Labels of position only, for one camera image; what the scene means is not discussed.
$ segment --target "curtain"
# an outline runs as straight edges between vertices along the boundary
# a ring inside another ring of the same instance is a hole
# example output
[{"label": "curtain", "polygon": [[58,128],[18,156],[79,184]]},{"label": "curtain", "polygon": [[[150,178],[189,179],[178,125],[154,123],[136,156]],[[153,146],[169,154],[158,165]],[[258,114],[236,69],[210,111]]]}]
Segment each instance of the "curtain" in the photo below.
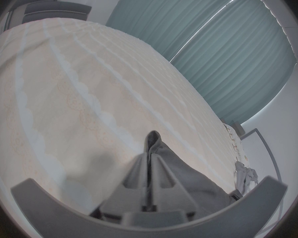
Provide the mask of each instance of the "curtain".
[{"label": "curtain", "polygon": [[228,124],[267,105],[296,63],[260,0],[120,0],[106,25],[147,42],[168,61],[186,44],[172,64]]}]

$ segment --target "teal curtain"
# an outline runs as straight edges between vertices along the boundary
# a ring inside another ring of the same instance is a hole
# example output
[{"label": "teal curtain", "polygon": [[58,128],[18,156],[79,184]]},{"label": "teal curtain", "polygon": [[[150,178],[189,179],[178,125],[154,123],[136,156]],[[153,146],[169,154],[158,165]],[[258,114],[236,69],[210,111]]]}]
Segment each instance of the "teal curtain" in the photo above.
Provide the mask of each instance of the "teal curtain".
[{"label": "teal curtain", "polygon": [[120,0],[106,25],[147,42],[168,61],[199,30],[172,64],[219,118],[243,123],[281,90],[296,59],[262,1],[230,1]]}]

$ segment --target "garment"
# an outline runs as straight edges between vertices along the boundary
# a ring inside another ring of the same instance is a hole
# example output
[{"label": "garment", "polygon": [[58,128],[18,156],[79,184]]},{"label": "garment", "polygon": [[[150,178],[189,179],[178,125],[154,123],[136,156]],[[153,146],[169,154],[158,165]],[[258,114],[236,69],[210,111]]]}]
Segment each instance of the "garment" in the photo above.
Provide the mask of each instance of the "garment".
[{"label": "garment", "polygon": [[246,168],[243,163],[237,161],[235,187],[242,195],[248,193],[258,184],[258,175],[254,169]]},{"label": "garment", "polygon": [[182,161],[163,141],[160,134],[152,131],[147,136],[145,150],[160,155],[175,177],[198,204],[195,219],[215,213],[236,202],[242,195],[238,191],[227,194],[202,173]]}]

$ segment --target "gray fabric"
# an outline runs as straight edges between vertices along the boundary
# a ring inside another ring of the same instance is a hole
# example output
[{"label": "gray fabric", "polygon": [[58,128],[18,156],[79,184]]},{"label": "gray fabric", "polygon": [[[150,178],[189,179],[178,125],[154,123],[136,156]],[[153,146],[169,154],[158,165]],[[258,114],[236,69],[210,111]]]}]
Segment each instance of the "gray fabric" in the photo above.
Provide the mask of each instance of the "gray fabric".
[{"label": "gray fabric", "polygon": [[258,184],[258,175],[254,169],[246,168],[242,162],[237,161],[236,167],[236,189],[244,195],[249,188],[250,182]]},{"label": "gray fabric", "polygon": [[156,131],[150,132],[147,136],[146,151],[148,151],[149,157],[152,153],[160,155],[176,178],[193,197],[199,207],[195,219],[215,213],[241,197],[241,194],[234,196],[234,192],[228,195],[205,175],[187,165],[162,142],[160,134]]}]

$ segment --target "bed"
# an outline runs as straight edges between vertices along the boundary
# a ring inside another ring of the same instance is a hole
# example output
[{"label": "bed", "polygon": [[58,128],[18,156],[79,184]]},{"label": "bed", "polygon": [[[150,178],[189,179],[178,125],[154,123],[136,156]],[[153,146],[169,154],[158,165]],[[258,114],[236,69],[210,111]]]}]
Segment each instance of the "bed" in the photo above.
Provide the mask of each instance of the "bed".
[{"label": "bed", "polygon": [[0,200],[39,234],[10,188],[28,177],[89,214],[113,192],[147,134],[227,193],[241,160],[227,127],[151,46],[121,31],[52,18],[0,35]]}]

